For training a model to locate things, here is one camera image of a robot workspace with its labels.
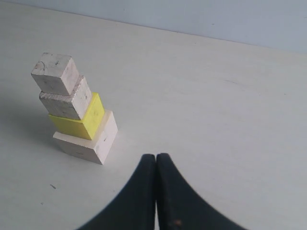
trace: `white rectangular block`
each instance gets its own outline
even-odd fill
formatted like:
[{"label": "white rectangular block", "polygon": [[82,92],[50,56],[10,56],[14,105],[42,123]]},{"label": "white rectangular block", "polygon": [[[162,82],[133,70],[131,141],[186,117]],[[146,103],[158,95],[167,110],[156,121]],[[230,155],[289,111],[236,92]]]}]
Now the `white rectangular block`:
[{"label": "white rectangular block", "polygon": [[41,92],[39,99],[51,115],[82,120],[92,92],[85,77],[80,75],[70,96]]},{"label": "white rectangular block", "polygon": [[118,128],[112,111],[106,110],[93,140],[55,132],[53,138],[67,154],[103,164],[111,149]]},{"label": "white rectangular block", "polygon": [[70,95],[79,77],[71,56],[43,53],[31,72],[43,92]]}]

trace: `stacked blocks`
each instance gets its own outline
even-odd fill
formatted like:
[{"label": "stacked blocks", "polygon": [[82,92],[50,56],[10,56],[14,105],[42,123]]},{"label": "stacked blocks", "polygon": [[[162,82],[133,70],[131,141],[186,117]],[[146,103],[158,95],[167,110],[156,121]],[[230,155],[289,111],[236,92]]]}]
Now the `stacked blocks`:
[{"label": "stacked blocks", "polygon": [[31,73],[39,99],[57,127],[53,138],[72,156],[103,164],[117,134],[113,113],[104,110],[71,56],[44,53]]}]

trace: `black curved finger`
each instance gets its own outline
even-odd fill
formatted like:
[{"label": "black curved finger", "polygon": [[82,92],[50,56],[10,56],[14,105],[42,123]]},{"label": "black curved finger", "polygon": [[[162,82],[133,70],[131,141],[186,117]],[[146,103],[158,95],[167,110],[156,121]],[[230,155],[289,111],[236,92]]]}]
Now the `black curved finger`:
[{"label": "black curved finger", "polygon": [[205,202],[185,181],[167,153],[157,156],[160,230],[243,230]]},{"label": "black curved finger", "polygon": [[145,154],[114,200],[79,230],[153,230],[154,177],[154,155]]}]

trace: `block tower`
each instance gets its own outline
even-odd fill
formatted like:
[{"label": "block tower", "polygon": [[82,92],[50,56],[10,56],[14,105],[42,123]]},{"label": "block tower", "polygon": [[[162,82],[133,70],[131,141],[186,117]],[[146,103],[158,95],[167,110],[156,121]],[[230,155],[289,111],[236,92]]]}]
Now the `block tower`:
[{"label": "block tower", "polygon": [[43,53],[31,72],[39,99],[57,127],[53,138],[67,154],[103,164],[117,134],[113,112],[104,110],[71,56]]}]

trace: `wooden block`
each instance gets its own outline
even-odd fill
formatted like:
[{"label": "wooden block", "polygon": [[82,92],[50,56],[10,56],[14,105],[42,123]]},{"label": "wooden block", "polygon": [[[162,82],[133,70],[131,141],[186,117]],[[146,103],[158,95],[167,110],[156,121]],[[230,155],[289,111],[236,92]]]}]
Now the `wooden block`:
[{"label": "wooden block", "polygon": [[58,131],[74,137],[92,140],[105,114],[99,94],[94,92],[82,120],[74,120],[49,114]]},{"label": "wooden block", "polygon": [[81,120],[91,102],[92,92],[85,77],[80,75],[70,96],[41,92],[39,99],[51,115]]},{"label": "wooden block", "polygon": [[31,72],[43,92],[70,95],[79,78],[71,56],[43,53]]},{"label": "wooden block", "polygon": [[118,128],[112,111],[106,110],[93,140],[85,140],[55,132],[54,140],[67,154],[103,164],[111,149]]}]

